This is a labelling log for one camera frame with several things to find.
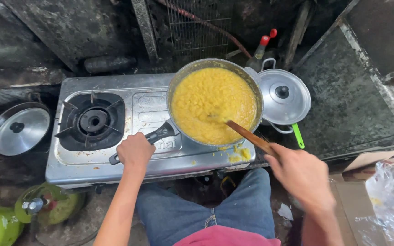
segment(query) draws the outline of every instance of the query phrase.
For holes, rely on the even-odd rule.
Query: wooden spatula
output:
[[[244,127],[233,122],[232,120],[226,121],[226,125],[230,126],[234,131],[238,132],[245,139],[249,140],[251,143],[258,146],[265,153],[267,153],[267,154],[275,157],[277,160],[279,160],[279,155],[270,147],[270,145],[268,144],[267,141],[261,139],[260,137],[256,136],[252,132],[246,130]]]

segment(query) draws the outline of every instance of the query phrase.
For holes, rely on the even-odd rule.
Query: stainless steel stove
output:
[[[68,78],[62,82],[46,179],[65,189],[96,183],[119,182],[123,165],[111,165],[109,157],[130,134],[147,134],[169,119],[166,106],[168,84],[174,74],[142,74]],[[233,148],[195,143],[181,134],[155,143],[156,151],[145,179],[222,169],[255,160],[229,162]]]

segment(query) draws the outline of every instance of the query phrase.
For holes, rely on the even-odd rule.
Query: hand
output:
[[[308,213],[333,212],[335,199],[328,182],[328,166],[303,150],[291,150],[276,143],[271,148],[279,160],[266,154],[275,177],[303,205]]]
[[[124,164],[124,169],[138,169],[144,171],[148,161],[155,152],[156,147],[151,145],[141,132],[127,136],[117,146],[119,161]]]

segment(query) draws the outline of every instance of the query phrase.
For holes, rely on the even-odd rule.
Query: pot lid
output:
[[[29,151],[45,136],[49,124],[50,115],[42,108],[15,113],[0,127],[0,154],[14,156]]]
[[[311,108],[305,84],[294,74],[280,69],[258,73],[264,98],[262,117],[278,125],[291,125],[304,119]]]

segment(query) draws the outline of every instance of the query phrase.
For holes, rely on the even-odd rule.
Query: plastic bag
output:
[[[378,228],[374,225],[379,225],[384,230],[386,239],[394,245],[394,165],[378,162],[375,171],[365,185],[376,216],[355,218],[355,221],[369,221],[372,224],[370,228],[359,230],[365,245],[377,246],[369,237]]]

